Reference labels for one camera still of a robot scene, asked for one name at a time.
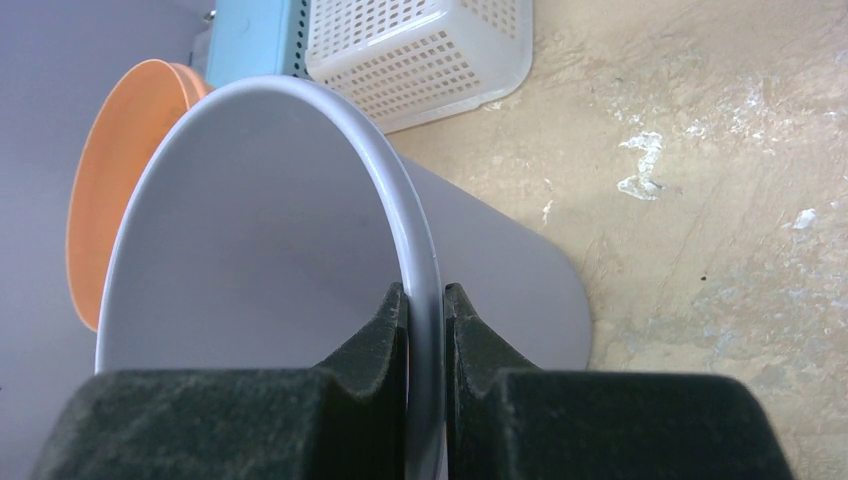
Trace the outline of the white perforated plastic basket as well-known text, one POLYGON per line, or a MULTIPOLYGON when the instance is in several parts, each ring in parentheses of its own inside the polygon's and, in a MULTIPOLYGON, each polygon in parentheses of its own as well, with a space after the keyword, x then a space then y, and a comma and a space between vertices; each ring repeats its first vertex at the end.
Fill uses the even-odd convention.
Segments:
POLYGON ((533 18, 531 0, 315 1, 306 67, 392 133, 515 91, 533 18))

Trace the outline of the grey plastic bucket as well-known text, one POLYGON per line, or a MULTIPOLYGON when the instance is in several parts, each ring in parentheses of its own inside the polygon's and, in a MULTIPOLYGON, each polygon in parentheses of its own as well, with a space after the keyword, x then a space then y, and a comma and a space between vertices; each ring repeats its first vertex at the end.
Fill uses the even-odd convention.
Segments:
POLYGON ((192 107, 138 181, 95 369, 311 366, 395 282, 411 313, 411 479, 441 468, 448 284, 533 364, 588 365, 588 300, 559 247, 399 156, 340 94, 293 77, 239 80, 192 107))

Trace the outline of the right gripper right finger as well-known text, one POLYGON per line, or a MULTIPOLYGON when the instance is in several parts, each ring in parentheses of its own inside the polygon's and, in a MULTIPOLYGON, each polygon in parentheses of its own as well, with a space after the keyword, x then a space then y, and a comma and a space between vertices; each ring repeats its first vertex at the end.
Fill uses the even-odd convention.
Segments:
POLYGON ((444 296, 452 479, 789 479, 756 398, 702 374, 544 370, 444 296))

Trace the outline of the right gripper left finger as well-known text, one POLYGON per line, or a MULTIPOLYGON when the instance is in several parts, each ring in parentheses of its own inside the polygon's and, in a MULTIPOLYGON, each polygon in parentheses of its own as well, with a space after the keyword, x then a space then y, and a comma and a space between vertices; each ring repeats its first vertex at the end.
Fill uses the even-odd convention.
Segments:
POLYGON ((125 370, 66 403, 35 479, 400 479, 408 300, 304 369, 125 370))

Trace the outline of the orange bucket black rim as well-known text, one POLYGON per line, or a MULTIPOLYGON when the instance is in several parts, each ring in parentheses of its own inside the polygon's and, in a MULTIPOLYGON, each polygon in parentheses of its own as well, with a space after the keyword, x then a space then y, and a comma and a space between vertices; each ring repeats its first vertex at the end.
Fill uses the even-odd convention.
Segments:
POLYGON ((90 330, 98 328, 117 230, 142 172, 175 123, 212 89, 187 65, 149 59, 104 100, 78 163, 65 241, 72 303, 90 330))

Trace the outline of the blue perforated plastic basket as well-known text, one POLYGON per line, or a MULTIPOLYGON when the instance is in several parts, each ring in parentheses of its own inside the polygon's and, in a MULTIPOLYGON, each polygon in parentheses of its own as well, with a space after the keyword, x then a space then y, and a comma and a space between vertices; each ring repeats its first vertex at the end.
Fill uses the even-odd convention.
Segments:
POLYGON ((222 87, 262 75, 310 77, 309 0, 223 0, 215 5, 206 81, 222 87))

